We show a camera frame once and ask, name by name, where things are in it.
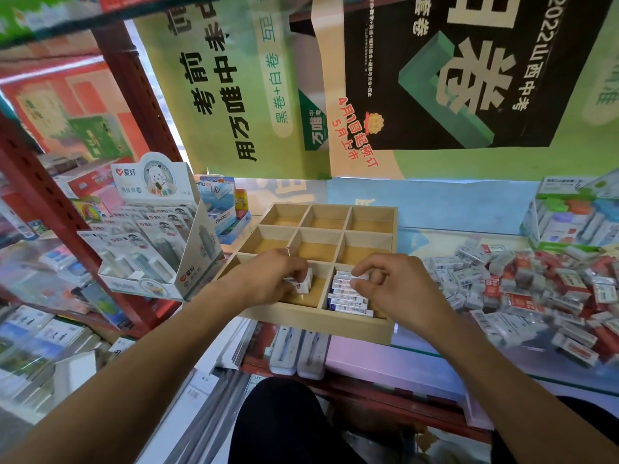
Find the person's right forearm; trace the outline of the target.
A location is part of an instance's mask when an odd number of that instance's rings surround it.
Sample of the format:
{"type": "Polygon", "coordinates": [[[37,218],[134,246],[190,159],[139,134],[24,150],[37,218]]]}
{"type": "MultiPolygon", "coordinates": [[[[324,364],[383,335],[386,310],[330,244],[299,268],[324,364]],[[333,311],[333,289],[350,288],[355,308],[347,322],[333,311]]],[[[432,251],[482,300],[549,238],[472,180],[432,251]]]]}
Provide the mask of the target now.
{"type": "Polygon", "coordinates": [[[460,375],[517,464],[619,464],[619,445],[499,352],[450,308],[418,332],[460,375]]]}

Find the wooden compartment tray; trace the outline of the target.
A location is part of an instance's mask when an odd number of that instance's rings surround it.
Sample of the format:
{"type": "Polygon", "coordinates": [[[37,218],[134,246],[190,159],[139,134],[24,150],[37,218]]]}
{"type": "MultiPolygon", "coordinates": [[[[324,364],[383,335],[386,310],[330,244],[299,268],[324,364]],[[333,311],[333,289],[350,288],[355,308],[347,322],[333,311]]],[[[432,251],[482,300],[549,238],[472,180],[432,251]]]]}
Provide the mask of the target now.
{"type": "Polygon", "coordinates": [[[309,293],[252,307],[241,316],[389,346],[395,324],[375,303],[368,304],[371,316],[332,311],[328,293],[337,272],[351,271],[375,252],[394,254],[397,232],[396,207],[274,203],[216,279],[268,249],[295,249],[313,270],[309,293]]]}

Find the red metal shelf frame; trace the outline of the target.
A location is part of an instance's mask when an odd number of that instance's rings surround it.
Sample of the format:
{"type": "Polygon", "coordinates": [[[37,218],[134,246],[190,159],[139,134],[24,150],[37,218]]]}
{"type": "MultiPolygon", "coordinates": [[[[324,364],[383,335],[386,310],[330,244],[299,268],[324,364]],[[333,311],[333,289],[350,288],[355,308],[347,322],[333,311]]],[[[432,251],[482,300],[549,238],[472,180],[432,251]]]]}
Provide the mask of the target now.
{"type": "Polygon", "coordinates": [[[148,151],[182,157],[124,22],[0,46],[0,237],[27,266],[0,275],[0,296],[140,337],[177,307],[113,293],[100,257],[78,234],[126,204],[113,164],[148,151]]]}

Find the green-white display box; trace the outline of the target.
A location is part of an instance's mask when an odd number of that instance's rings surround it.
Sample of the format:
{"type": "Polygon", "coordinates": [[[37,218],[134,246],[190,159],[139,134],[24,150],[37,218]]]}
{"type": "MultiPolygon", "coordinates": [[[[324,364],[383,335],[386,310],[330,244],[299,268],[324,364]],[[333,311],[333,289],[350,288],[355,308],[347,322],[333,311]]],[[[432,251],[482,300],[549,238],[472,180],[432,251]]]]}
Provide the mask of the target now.
{"type": "Polygon", "coordinates": [[[619,244],[619,168],[598,178],[545,177],[520,231],[537,250],[575,246],[593,252],[619,244]]]}

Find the person's left hand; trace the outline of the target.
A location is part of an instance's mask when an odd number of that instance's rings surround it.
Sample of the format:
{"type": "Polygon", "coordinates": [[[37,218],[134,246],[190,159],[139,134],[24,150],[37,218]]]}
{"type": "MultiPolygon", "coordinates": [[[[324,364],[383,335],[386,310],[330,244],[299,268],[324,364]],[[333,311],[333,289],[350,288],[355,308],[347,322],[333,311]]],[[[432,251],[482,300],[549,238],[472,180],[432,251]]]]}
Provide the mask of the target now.
{"type": "MultiPolygon", "coordinates": [[[[249,262],[239,264],[225,276],[231,282],[234,295],[241,309],[273,304],[286,296],[272,294],[271,250],[273,249],[256,255],[249,262]]],[[[292,255],[298,256],[292,249],[290,249],[290,252],[292,255]]]]}

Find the black and green poster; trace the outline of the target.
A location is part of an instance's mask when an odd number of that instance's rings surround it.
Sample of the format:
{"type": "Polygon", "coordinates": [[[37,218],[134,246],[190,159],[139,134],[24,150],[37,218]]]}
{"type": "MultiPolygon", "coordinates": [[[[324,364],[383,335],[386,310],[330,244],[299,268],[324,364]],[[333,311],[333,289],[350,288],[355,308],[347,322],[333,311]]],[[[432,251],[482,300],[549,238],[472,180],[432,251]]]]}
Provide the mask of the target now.
{"type": "Polygon", "coordinates": [[[311,23],[333,177],[619,166],[619,0],[312,0],[311,23]]]}

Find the white cardboard display box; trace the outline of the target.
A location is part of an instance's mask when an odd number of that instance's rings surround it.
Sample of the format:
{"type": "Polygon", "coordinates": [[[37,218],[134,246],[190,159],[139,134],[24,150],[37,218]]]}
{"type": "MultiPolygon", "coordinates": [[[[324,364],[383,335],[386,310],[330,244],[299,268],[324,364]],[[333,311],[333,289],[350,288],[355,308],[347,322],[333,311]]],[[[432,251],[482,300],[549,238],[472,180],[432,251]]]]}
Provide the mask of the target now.
{"type": "Polygon", "coordinates": [[[215,222],[208,216],[208,208],[202,201],[189,165],[173,162],[161,153],[149,152],[136,163],[111,163],[110,169],[121,199],[121,205],[111,210],[110,216],[121,207],[135,203],[191,202],[197,205],[197,212],[180,267],[171,283],[109,277],[100,274],[101,266],[98,276],[117,293],[189,301],[199,285],[211,281],[225,261],[215,222]]]}

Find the blue poster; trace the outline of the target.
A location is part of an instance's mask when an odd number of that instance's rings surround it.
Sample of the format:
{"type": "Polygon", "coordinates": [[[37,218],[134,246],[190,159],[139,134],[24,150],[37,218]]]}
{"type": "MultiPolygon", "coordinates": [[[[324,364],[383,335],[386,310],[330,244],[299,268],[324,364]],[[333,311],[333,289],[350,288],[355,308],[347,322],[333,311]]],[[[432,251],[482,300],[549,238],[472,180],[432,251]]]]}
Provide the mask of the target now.
{"type": "Polygon", "coordinates": [[[335,178],[327,196],[333,204],[396,207],[400,227],[517,235],[537,188],[536,181],[335,178]]]}

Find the row of carded packets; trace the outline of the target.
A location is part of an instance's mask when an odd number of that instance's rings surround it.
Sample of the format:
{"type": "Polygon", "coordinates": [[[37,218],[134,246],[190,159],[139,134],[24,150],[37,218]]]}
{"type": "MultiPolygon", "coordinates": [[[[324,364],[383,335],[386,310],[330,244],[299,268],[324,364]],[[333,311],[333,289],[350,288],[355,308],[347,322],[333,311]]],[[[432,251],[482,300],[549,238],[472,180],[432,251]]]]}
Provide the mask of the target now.
{"type": "Polygon", "coordinates": [[[79,237],[102,259],[100,274],[171,283],[197,212],[195,203],[135,203],[90,223],[79,237]]]}

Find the person's right hand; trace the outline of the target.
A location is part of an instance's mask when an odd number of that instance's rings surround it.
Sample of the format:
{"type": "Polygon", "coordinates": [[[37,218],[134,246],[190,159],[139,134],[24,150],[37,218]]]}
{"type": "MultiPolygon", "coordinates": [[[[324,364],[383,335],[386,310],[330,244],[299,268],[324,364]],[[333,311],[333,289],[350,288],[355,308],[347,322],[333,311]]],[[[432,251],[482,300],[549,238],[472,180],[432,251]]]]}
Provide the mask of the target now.
{"type": "Polygon", "coordinates": [[[397,324],[426,340],[433,330],[454,316],[442,291],[417,257],[375,252],[356,264],[351,273],[354,277],[369,273],[369,278],[383,278],[377,299],[368,300],[397,324]]]}

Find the light green poster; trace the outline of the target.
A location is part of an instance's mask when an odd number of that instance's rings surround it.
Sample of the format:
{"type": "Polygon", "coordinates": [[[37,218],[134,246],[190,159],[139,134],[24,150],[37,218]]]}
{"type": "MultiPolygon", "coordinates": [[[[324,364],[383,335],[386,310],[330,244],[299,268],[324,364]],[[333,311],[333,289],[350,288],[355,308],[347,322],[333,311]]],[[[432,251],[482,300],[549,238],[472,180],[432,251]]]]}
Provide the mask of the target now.
{"type": "Polygon", "coordinates": [[[195,174],[331,178],[326,116],[298,85],[294,0],[201,0],[133,20],[195,174]]]}

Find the pink flat box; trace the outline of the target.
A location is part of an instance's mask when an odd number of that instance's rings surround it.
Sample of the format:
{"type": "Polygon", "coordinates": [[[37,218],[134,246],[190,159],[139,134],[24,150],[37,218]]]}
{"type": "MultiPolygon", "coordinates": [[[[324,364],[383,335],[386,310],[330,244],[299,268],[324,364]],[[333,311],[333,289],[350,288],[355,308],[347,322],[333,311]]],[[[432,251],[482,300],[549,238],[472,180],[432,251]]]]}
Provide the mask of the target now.
{"type": "Polygon", "coordinates": [[[326,368],[415,395],[451,400],[459,405],[466,401],[465,387],[455,370],[443,358],[432,355],[332,336],[326,368]]]}

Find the person's black trousers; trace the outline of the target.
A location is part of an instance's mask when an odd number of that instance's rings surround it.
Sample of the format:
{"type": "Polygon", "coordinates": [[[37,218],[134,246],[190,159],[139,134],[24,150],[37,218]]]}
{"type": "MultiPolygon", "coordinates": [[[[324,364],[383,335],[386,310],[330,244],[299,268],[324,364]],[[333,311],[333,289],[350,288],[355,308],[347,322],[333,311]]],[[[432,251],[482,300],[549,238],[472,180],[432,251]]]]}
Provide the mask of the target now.
{"type": "MultiPolygon", "coordinates": [[[[619,445],[619,419],[571,397],[561,401],[619,445]]],[[[492,464],[517,464],[494,430],[492,464]]],[[[304,384],[282,377],[260,382],[244,401],[231,438],[228,464],[367,464],[329,423],[304,384]]]]}

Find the row of wrapped erasers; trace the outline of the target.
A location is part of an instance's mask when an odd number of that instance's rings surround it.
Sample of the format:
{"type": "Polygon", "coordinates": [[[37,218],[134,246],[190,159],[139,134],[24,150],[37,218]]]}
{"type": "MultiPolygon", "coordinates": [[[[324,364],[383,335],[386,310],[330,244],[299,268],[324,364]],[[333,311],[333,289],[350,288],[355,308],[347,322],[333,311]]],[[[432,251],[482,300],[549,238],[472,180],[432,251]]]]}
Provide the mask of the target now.
{"type": "Polygon", "coordinates": [[[356,279],[368,280],[369,273],[354,277],[351,272],[335,272],[327,293],[328,308],[335,312],[373,318],[374,311],[369,308],[368,298],[361,296],[350,286],[350,281],[356,279]]]}

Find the pile of red-white erasers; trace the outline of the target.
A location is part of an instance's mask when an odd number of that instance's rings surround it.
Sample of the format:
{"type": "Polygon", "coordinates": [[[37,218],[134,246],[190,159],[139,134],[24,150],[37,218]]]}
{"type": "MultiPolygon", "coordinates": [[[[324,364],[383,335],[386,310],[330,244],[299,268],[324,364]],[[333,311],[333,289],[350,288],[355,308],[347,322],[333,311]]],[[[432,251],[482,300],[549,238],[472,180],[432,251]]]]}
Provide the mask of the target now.
{"type": "Polygon", "coordinates": [[[455,311],[500,348],[547,337],[584,367],[619,369],[619,244],[515,250],[469,239],[422,259],[455,311]]]}

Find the long white box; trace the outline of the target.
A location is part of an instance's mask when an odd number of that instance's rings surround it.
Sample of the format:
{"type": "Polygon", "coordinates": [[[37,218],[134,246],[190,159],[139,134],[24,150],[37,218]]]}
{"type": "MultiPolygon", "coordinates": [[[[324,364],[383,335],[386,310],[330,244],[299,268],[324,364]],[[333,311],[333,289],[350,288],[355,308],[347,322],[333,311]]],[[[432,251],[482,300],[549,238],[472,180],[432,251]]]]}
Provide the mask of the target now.
{"type": "Polygon", "coordinates": [[[304,331],[297,359],[297,375],[312,381],[324,378],[326,357],[331,335],[304,331]]]}
{"type": "Polygon", "coordinates": [[[271,373],[286,376],[297,373],[297,361],[304,333],[302,329],[287,326],[278,329],[269,359],[271,373]]]}

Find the person's left forearm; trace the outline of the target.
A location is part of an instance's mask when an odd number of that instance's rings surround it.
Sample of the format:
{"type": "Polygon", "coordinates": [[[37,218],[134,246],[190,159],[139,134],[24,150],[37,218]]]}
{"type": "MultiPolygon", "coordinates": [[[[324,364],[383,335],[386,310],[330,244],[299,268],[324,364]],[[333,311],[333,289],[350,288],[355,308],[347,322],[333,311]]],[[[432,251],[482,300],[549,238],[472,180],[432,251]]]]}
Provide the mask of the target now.
{"type": "Polygon", "coordinates": [[[259,289],[219,280],[105,366],[0,464],[133,464],[201,354],[259,289]]]}

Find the small white eraser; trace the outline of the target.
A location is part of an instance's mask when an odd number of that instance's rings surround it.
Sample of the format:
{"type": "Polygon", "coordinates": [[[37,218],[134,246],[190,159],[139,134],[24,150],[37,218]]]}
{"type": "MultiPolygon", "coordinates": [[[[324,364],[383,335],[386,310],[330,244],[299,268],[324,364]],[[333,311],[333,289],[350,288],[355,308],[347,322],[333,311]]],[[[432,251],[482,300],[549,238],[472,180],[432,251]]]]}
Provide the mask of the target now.
{"type": "Polygon", "coordinates": [[[313,269],[312,267],[308,267],[306,276],[303,281],[298,281],[294,277],[286,277],[284,281],[288,282],[295,288],[295,292],[298,295],[306,295],[309,294],[312,288],[312,280],[313,280],[313,269]]]}

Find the blue stationery box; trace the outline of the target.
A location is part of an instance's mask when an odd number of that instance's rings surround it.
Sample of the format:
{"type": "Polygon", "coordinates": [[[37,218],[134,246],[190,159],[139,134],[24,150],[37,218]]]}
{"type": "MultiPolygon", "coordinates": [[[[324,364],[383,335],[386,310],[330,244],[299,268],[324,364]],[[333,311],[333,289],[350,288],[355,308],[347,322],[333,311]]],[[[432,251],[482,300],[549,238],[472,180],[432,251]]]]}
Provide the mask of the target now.
{"type": "Polygon", "coordinates": [[[237,187],[233,177],[195,174],[194,179],[219,242],[232,245],[252,220],[247,191],[237,187]]]}

